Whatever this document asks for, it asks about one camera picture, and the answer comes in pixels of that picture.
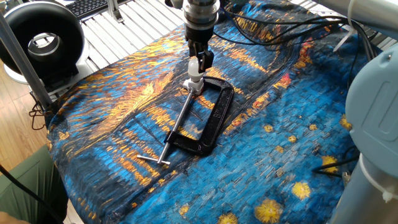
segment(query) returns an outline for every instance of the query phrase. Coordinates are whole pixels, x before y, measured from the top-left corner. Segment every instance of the table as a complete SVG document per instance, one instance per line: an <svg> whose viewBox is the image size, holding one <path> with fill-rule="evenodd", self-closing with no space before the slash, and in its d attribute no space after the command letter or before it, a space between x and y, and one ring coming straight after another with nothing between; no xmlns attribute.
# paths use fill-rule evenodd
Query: table
<svg viewBox="0 0 398 224"><path fill-rule="evenodd" d="M250 1L240 11L269 20L313 17L287 1ZM255 24L244 26L248 32ZM231 24L217 33L235 40ZM269 38L283 29L255 34ZM314 32L305 42L328 35ZM208 157L175 150L157 158L187 92L188 49L180 27L78 82L46 112L48 145L87 223L325 223L343 191L341 179L310 169L341 159L353 145L344 106L358 39L333 53L344 31L281 51L210 41L206 75L235 89L217 147ZM354 73L366 63L359 52ZM217 94L192 103L179 131L197 138Z"/></svg>

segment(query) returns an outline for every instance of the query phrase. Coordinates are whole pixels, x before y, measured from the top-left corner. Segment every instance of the keyboard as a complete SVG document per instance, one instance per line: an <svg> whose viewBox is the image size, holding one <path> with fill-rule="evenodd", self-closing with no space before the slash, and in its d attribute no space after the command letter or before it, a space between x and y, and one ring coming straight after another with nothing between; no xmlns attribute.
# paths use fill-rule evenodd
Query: keyboard
<svg viewBox="0 0 398 224"><path fill-rule="evenodd" d="M108 3L106 0L76 0L71 4L67 4L66 7L71 10L78 19L82 19L108 8Z"/></svg>

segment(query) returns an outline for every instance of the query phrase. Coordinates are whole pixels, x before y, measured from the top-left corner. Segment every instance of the robotic arm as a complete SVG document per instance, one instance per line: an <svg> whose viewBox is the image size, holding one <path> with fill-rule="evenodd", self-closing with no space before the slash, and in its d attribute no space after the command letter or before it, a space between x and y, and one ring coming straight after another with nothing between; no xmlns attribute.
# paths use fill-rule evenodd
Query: robotic arm
<svg viewBox="0 0 398 224"><path fill-rule="evenodd" d="M214 25L218 20L219 0L165 0L165 3L183 9L189 55L196 56L198 73L205 72L213 64L214 54L208 50L208 41L213 36Z"/></svg>

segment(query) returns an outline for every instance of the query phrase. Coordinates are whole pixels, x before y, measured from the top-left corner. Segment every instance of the metal rod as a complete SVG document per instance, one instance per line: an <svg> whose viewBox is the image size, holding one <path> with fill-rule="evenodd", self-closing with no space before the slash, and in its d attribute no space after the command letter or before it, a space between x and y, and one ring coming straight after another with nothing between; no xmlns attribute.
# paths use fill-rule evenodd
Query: metal rod
<svg viewBox="0 0 398 224"><path fill-rule="evenodd" d="M119 5L117 0L106 0L108 2L108 13L112 16L114 20L118 23L124 22L122 15L119 11Z"/></svg>
<svg viewBox="0 0 398 224"><path fill-rule="evenodd" d="M19 45L17 38L9 27L6 19L0 13L0 40L11 55L19 71L23 74L34 95L40 101L44 109L52 103L49 94L45 90L42 82L36 74L32 64L30 64L24 50Z"/></svg>
<svg viewBox="0 0 398 224"><path fill-rule="evenodd" d="M157 161L157 159L154 159L154 158L151 158L151 157L142 156L142 155L137 155L137 158L147 159L147 160L150 160L150 161ZM170 165L170 162L167 162L167 161L162 161L162 163L164 163L166 165Z"/></svg>
<svg viewBox="0 0 398 224"><path fill-rule="evenodd" d="M184 103L184 105L182 106L182 110L181 110L181 112L180 112L180 114L179 114L177 120L175 121L175 124L174 124L174 127L173 127L173 132L176 132L176 131L178 130L178 127L180 126L181 120L182 120L182 118L184 117L185 111L186 111L187 108L188 108L189 102L191 102L192 96L193 96L193 89L191 89L191 90L189 91L189 94L188 94L188 96L187 96L187 99L185 100L185 103ZM162 160L163 160L163 158L165 157L166 152L167 152L167 150L169 149L169 147L170 147L170 143L167 142L167 143L164 145L164 148L163 148L163 151L162 151L162 153L161 153L161 155L160 155L160 157L159 157L159 160L157 161L158 164L160 164L160 163L162 162Z"/></svg>

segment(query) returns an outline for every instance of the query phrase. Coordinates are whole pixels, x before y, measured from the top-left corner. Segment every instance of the metal stand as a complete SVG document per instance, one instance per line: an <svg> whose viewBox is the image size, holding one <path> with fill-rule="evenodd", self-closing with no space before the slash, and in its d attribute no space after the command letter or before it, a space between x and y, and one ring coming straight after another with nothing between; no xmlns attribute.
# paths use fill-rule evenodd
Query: metal stand
<svg viewBox="0 0 398 224"><path fill-rule="evenodd" d="M22 75L25 77L29 86L31 87L34 95L38 101L42 104L43 108L46 109L51 103L49 94L45 90L43 84L41 83L39 77L36 74L32 64L30 64L29 59L26 57L25 52L19 45L11 28L7 24L6 19L0 13L0 40L6 47L7 51L11 55L12 59L15 61L18 69L21 71Z"/></svg>
<svg viewBox="0 0 398 224"><path fill-rule="evenodd" d="M107 2L109 15L111 15L112 18L117 22L124 22L124 19L119 11L118 0L107 0Z"/></svg>

